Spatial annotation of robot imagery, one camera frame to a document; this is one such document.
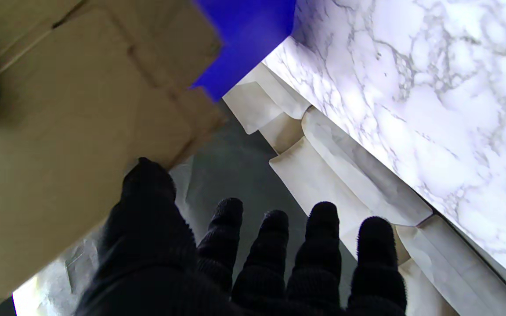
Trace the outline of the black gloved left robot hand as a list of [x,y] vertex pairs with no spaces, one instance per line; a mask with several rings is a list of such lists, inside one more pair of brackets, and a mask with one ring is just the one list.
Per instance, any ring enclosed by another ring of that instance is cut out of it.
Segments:
[[77,316],[404,316],[391,224],[366,218],[358,232],[358,263],[346,307],[340,304],[339,216],[317,203],[305,240],[285,280],[289,217],[265,214],[237,278],[233,278],[243,203],[219,203],[197,244],[175,204],[176,188],[159,164],[141,157],[125,176],[119,202],[104,225],[99,266]]

